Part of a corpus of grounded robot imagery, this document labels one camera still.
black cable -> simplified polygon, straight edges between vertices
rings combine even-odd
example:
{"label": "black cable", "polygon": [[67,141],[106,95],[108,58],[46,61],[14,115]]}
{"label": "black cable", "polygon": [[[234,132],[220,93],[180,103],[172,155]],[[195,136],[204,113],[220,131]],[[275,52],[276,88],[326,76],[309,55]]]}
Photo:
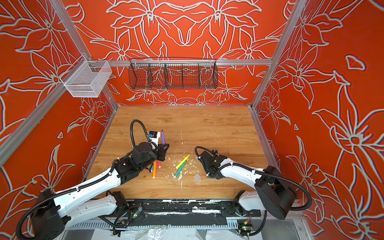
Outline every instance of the black cable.
{"label": "black cable", "polygon": [[212,155],[215,155],[215,154],[211,150],[209,150],[209,149],[207,149],[205,147],[200,147],[200,146],[195,147],[195,153],[196,153],[196,156],[198,156],[199,162],[201,162],[201,164],[203,165],[204,171],[208,172],[207,167],[205,166],[205,164],[201,160],[200,154],[198,154],[198,152],[197,152],[198,149],[203,149],[203,150],[205,150],[207,152],[210,152]]}
{"label": "black cable", "polygon": [[266,214],[267,214],[267,211],[264,210],[264,217],[263,217],[263,222],[262,224],[260,225],[259,229],[257,229],[256,231],[254,231],[253,233],[250,233],[249,236],[255,236],[256,234],[258,234],[259,232],[262,231],[264,225],[265,225],[265,222],[266,222]]}
{"label": "black cable", "polygon": [[207,151],[207,152],[210,152],[212,155],[214,155],[214,153],[213,153],[211,150],[206,149],[205,147],[197,146],[197,147],[195,147],[195,153],[196,153],[196,155],[197,155],[198,157],[200,157],[200,154],[197,153],[197,150],[198,150],[198,149],[203,149],[203,150],[205,150],[205,151]]}
{"label": "black cable", "polygon": [[[130,218],[131,218],[131,214],[132,214],[132,213],[131,213],[130,210],[126,210],[126,211],[122,212],[119,216],[117,216],[117,218],[115,219],[114,224],[117,224],[119,218],[121,218],[122,216],[124,216],[124,214],[126,214],[127,212],[129,212],[128,218],[127,218],[126,222],[125,222],[124,224],[121,224],[122,226],[119,227],[119,228],[126,228],[126,227],[128,226],[128,223],[129,223],[129,221],[130,221]],[[120,237],[120,233],[119,233],[119,234],[116,233],[116,228],[115,228],[115,227],[112,227],[112,232],[113,232],[113,235],[119,235],[119,237]]]}
{"label": "black cable", "polygon": [[112,227],[117,227],[117,228],[123,227],[123,225],[120,225],[120,224],[114,224],[113,222],[109,221],[108,219],[106,219],[106,218],[103,217],[103,216],[98,216],[98,218],[100,218],[100,219],[103,220],[104,222],[108,223],[108,224],[111,225]]}
{"label": "black cable", "polygon": [[300,207],[291,207],[291,211],[302,211],[302,210],[305,210],[305,209],[308,209],[311,205],[312,205],[312,197],[310,195],[310,193],[303,187],[301,186],[300,184],[292,181],[292,180],[289,180],[285,177],[280,177],[280,176],[276,176],[276,175],[273,175],[271,173],[267,173],[267,172],[261,172],[261,171],[258,171],[258,170],[255,170],[253,168],[250,168],[248,166],[244,166],[242,164],[239,164],[239,163],[227,163],[227,164],[224,164],[223,166],[221,166],[216,173],[213,174],[213,177],[215,177],[217,175],[218,172],[220,172],[223,168],[225,167],[229,167],[229,166],[237,166],[237,167],[242,167],[250,172],[252,171],[255,171],[256,174],[259,174],[259,175],[262,175],[262,176],[268,176],[268,177],[274,177],[274,178],[277,178],[277,179],[280,179],[280,180],[283,180],[283,181],[286,181],[286,182],[289,182],[290,184],[296,186],[297,188],[299,188],[304,194],[305,196],[307,197],[307,202],[303,205],[303,206],[300,206]]}
{"label": "black cable", "polygon": [[[115,168],[115,163],[116,163],[116,160],[114,160],[112,162],[112,166],[111,166],[111,169],[109,170],[109,173],[112,173],[114,168]],[[79,186],[78,188],[71,188],[71,189],[68,189],[68,190],[64,190],[62,192],[59,192],[59,193],[55,193],[53,194],[52,196],[50,196],[49,198],[39,202],[38,204],[35,204],[33,207],[31,207],[30,209],[28,209],[28,211],[26,211],[24,213],[24,215],[20,218],[19,222],[17,223],[16,225],[16,231],[15,231],[15,234],[16,234],[16,237],[19,239],[19,240],[34,240],[35,237],[26,237],[23,235],[22,233],[22,226],[23,226],[23,223],[24,221],[26,220],[26,218],[36,209],[38,208],[39,206],[53,200],[54,198],[57,198],[59,196],[63,196],[65,194],[68,194],[68,193],[71,193],[71,192],[75,192],[75,191],[78,191],[78,190],[81,190],[81,189],[84,189],[86,187],[89,187],[89,186],[92,186],[96,183],[99,183],[101,181],[103,181],[104,179],[106,179],[107,177],[109,177],[110,175],[109,174],[105,174],[104,176],[102,176],[101,178],[93,181],[93,182],[90,182],[90,183],[87,183],[87,184],[84,184],[84,185],[81,185]]]}
{"label": "black cable", "polygon": [[130,128],[129,128],[130,133],[131,133],[132,146],[133,146],[133,147],[136,146],[136,145],[135,145],[135,139],[134,139],[134,137],[133,137],[133,124],[134,124],[135,122],[140,123],[141,127],[142,127],[143,130],[144,130],[144,133],[145,133],[145,136],[146,136],[148,142],[151,142],[151,140],[150,140],[149,137],[148,137],[148,133],[147,133],[147,130],[145,129],[144,124],[143,124],[140,120],[135,119],[135,120],[133,120],[133,121],[131,122],[131,126],[130,126]]}

white debris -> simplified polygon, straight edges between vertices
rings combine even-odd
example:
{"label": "white debris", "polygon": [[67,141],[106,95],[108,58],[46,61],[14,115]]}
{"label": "white debris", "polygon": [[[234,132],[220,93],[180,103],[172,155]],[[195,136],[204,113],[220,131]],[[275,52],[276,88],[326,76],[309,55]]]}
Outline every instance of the white debris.
{"label": "white debris", "polygon": [[196,184],[199,184],[201,182],[201,177],[198,173],[196,173],[193,178],[195,179]]}

marker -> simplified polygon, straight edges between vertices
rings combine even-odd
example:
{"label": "marker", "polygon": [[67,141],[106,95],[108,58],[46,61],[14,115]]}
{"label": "marker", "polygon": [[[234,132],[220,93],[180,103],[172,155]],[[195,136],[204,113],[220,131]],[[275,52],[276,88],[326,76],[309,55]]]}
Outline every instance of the marker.
{"label": "marker", "polygon": [[[163,130],[161,130],[161,142],[162,142],[162,144],[166,143],[166,138],[164,136],[164,131]],[[159,160],[157,161],[157,164],[159,165],[159,168],[161,168],[161,164],[160,164]]]}
{"label": "marker", "polygon": [[152,172],[152,178],[156,177],[156,161],[153,162],[153,172]]}
{"label": "marker", "polygon": [[176,166],[176,168],[179,168],[188,158],[189,158],[189,156],[191,156],[190,154],[188,155],[188,156],[186,156],[184,159],[183,159],[183,161],[181,161],[177,166]]}
{"label": "marker", "polygon": [[187,161],[185,161],[185,162],[181,165],[181,167],[177,170],[177,173],[175,174],[174,178],[176,178],[176,177],[180,174],[181,170],[183,169],[183,167],[185,166],[186,163],[187,163]]}
{"label": "marker", "polygon": [[166,143],[166,137],[164,136],[164,132],[163,132],[163,130],[161,130],[161,142],[162,142],[163,144]]}

plastic sheet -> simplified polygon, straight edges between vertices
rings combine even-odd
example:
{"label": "plastic sheet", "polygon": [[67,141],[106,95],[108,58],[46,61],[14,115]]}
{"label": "plastic sheet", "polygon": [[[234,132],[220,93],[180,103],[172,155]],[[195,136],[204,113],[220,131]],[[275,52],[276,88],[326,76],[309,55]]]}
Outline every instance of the plastic sheet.
{"label": "plastic sheet", "polygon": [[195,228],[165,228],[148,231],[148,240],[174,239],[203,240]]}
{"label": "plastic sheet", "polygon": [[195,228],[154,228],[121,232],[120,238],[110,230],[96,228],[92,240],[203,240]]}
{"label": "plastic sheet", "polygon": [[[205,235],[205,240],[244,240],[247,237],[241,237],[238,234],[235,234],[229,230],[207,230]],[[262,234],[256,234],[255,236],[250,236],[250,240],[263,240]]]}

wood grain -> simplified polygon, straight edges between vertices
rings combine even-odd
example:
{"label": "wood grain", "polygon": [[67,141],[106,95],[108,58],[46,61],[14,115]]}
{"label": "wood grain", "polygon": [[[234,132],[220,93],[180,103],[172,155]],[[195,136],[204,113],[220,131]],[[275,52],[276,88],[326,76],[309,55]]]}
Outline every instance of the wood grain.
{"label": "wood grain", "polygon": [[[246,106],[122,106],[117,110],[88,179],[132,150],[129,125],[134,119],[142,121],[148,132],[164,130],[170,147],[166,160],[157,168],[155,179],[144,170],[137,178],[112,190],[121,191],[126,198],[230,199],[240,190],[251,190],[234,179],[208,179],[195,155],[195,146],[218,150],[219,154],[252,167],[268,165]],[[146,141],[139,124],[134,126],[134,137],[136,144]],[[175,166],[188,154],[191,156],[181,178],[173,178]],[[193,177],[197,173],[202,179],[199,184]]]}

